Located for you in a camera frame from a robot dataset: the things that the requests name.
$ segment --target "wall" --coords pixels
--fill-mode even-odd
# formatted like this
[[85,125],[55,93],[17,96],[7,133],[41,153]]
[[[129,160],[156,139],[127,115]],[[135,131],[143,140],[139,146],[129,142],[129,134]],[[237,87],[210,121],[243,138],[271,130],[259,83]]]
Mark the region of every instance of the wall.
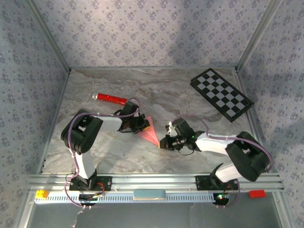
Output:
[[283,0],[240,72],[299,227],[304,227],[303,44],[304,2]]
[[21,0],[0,1],[0,227],[38,168],[66,73]]
[[69,66],[235,66],[268,0],[35,0]]

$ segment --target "gray marble table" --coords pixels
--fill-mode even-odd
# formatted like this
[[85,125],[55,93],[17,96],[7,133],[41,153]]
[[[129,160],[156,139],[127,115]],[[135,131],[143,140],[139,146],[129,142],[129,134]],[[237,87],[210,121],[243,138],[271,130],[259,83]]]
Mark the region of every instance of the gray marble table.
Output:
[[[44,173],[73,172],[73,159],[60,140],[64,127],[75,113],[84,108],[110,114],[122,106],[92,99],[92,93],[104,93],[124,98],[136,97],[142,103],[141,112],[151,116],[157,136],[162,139],[165,125],[181,114],[197,115],[204,119],[210,133],[238,134],[250,132],[246,115],[230,123],[190,85],[190,80],[203,72],[200,69],[114,68],[72,70],[62,100],[54,133],[51,138]],[[236,86],[231,69],[215,69]],[[195,130],[205,130],[195,119],[187,119]],[[195,152],[181,156],[177,151],[165,151],[133,133],[100,132],[92,147],[92,157],[98,173],[209,172],[229,158],[213,152]]]

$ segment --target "robotic arm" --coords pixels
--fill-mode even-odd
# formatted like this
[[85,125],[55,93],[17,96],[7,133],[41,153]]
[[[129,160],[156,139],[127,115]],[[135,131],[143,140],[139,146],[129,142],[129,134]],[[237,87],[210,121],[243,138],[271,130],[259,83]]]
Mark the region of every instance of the robotic arm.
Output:
[[[139,131],[144,131],[150,126],[144,114],[137,113],[136,116],[125,117],[126,115],[135,113],[138,108],[137,104],[128,101],[122,110],[114,113],[114,116],[84,115],[76,120],[71,131],[71,146],[76,152],[75,156],[79,166],[79,175],[76,178],[82,188],[92,190],[96,185],[97,171],[93,164],[90,149],[99,131],[133,132],[137,134]],[[81,109],[74,118],[81,113],[88,113],[88,111]],[[61,134],[61,140],[65,142],[67,148],[69,148],[68,129],[73,119]]]
[[183,118],[169,123],[166,129],[169,134],[160,141],[162,149],[173,151],[187,146],[193,151],[212,151],[229,156],[231,162],[218,165],[210,174],[215,186],[240,177],[255,181],[270,163],[267,155],[259,148],[244,141],[231,140],[241,138],[259,144],[247,132],[232,136],[207,135],[203,131],[194,132]]

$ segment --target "red marker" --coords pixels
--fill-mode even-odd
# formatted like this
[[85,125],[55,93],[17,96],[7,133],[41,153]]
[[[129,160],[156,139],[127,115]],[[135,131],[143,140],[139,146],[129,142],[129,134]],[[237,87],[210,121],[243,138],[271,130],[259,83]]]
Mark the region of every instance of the red marker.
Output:
[[120,98],[117,96],[110,96],[107,94],[93,94],[93,99],[101,100],[101,101],[108,101],[108,102],[112,102],[112,103],[120,104],[120,105],[125,105],[125,103],[127,102],[127,99]]

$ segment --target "floor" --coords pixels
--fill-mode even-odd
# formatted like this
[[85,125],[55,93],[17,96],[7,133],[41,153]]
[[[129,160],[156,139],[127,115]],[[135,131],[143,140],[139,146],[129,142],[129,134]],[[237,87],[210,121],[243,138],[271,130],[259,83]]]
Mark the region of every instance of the floor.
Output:
[[[192,114],[204,119],[210,133],[230,135],[250,131],[246,115],[230,123],[190,85],[190,80],[205,68],[112,68],[72,70],[62,100],[55,131],[51,138],[43,173],[73,172],[75,165],[60,135],[75,113],[84,108],[111,114],[122,106],[92,99],[92,93],[104,93],[141,101],[141,112],[151,116],[157,136],[162,139],[165,125],[176,116]],[[237,87],[231,68],[215,69]],[[186,118],[195,130],[205,130],[195,119]],[[159,149],[133,133],[100,132],[91,149],[98,173],[119,172],[208,172],[229,161],[212,152],[181,156],[177,151]]]

